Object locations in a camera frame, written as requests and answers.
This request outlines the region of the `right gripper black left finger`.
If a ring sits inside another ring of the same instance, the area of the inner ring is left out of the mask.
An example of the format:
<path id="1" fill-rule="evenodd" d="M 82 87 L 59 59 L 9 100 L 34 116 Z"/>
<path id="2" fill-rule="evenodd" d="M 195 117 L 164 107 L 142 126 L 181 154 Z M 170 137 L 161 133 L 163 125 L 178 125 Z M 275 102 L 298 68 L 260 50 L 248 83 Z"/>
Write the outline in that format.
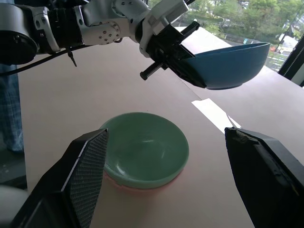
<path id="1" fill-rule="evenodd" d="M 108 131 L 73 140 L 40 178 L 10 228 L 89 228 L 103 180 Z"/>

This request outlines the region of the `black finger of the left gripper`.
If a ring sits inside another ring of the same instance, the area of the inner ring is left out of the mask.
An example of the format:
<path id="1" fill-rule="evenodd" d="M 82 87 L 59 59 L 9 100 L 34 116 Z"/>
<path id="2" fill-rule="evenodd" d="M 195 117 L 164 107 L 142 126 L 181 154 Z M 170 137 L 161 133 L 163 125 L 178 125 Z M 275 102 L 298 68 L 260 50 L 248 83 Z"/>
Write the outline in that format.
<path id="1" fill-rule="evenodd" d="M 181 60 L 169 60 L 168 67 L 181 79 L 184 81 L 200 88 L 206 88 L 206 84 L 199 73 L 186 63 Z"/>
<path id="2" fill-rule="evenodd" d="M 185 46 L 179 44 L 176 46 L 176 58 L 178 60 L 183 60 L 187 58 L 193 58 L 195 55 L 191 53 Z"/>

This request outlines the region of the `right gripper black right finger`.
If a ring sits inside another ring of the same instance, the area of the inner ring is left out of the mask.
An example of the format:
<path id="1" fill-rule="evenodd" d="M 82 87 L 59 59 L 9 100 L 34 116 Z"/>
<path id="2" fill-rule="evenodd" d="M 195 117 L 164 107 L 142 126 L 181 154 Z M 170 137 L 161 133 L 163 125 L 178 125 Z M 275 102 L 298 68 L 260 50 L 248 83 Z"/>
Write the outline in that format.
<path id="1" fill-rule="evenodd" d="M 304 165 L 277 139 L 225 128 L 235 185 L 255 228 L 304 228 Z"/>

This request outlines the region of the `blue bowl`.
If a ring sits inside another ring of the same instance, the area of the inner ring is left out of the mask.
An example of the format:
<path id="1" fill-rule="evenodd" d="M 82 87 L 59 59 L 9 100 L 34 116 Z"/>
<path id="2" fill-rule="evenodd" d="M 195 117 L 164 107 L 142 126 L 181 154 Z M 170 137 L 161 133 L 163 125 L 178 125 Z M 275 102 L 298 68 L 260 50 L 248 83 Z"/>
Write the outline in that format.
<path id="1" fill-rule="evenodd" d="M 253 79 L 263 68 L 269 43 L 232 46 L 196 54 L 181 63 L 191 79 L 209 90 L 239 87 Z"/>

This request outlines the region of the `pink bowl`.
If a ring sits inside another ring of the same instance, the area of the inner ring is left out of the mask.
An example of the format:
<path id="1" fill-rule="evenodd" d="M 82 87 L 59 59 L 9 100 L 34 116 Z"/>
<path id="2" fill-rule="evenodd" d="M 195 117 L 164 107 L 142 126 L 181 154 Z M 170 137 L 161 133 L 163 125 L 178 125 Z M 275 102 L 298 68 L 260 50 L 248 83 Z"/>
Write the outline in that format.
<path id="1" fill-rule="evenodd" d="M 157 192 L 160 190 L 163 190 L 167 188 L 168 186 L 172 185 L 176 179 L 179 178 L 179 176 L 183 173 L 184 169 L 180 171 L 180 173 L 173 178 L 170 182 L 166 183 L 165 185 L 162 185 L 157 188 L 152 188 L 152 189 L 137 189 L 137 188 L 131 188 L 125 185 L 121 185 L 118 182 L 116 182 L 113 178 L 111 178 L 106 172 L 104 173 L 104 179 L 107 180 L 110 184 L 112 184 L 115 188 L 124 190 L 124 191 L 130 191 L 130 192 L 138 192 L 138 193 L 145 193 L 145 192 Z"/>

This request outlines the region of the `green bowl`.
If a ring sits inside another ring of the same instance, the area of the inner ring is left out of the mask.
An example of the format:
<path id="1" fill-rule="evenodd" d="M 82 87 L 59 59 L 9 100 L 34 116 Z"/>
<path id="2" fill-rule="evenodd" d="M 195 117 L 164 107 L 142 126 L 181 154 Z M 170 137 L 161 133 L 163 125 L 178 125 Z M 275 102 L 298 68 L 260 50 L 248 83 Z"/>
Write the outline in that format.
<path id="1" fill-rule="evenodd" d="M 174 180 L 189 158 L 182 130 L 168 119 L 143 112 L 107 120 L 106 175 L 117 185 L 150 190 Z"/>

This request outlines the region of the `silver robot body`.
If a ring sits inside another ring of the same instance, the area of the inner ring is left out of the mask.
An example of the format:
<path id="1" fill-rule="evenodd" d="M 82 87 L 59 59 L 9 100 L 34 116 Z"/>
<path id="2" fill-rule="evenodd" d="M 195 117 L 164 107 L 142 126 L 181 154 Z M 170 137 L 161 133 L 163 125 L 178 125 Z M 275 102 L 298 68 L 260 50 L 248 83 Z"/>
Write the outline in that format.
<path id="1" fill-rule="evenodd" d="M 26 190 L 0 185 L 0 219 L 13 218 L 28 196 Z"/>

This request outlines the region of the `person in blue plaid trousers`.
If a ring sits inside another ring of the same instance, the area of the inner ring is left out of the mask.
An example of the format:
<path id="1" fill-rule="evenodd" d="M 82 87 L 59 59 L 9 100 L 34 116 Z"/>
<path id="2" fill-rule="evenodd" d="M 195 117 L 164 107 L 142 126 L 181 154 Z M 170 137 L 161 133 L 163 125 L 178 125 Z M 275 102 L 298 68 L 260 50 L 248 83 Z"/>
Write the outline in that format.
<path id="1" fill-rule="evenodd" d="M 24 152 L 17 74 L 0 76 L 0 133 L 8 150 Z"/>

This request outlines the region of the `black window frame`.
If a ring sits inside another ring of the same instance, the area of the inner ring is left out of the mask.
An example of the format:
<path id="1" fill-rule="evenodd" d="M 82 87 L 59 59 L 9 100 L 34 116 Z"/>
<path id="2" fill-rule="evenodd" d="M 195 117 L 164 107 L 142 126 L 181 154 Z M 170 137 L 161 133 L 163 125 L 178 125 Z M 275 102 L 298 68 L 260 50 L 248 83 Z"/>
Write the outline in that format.
<path id="1" fill-rule="evenodd" d="M 304 88 L 304 34 L 278 73 Z"/>

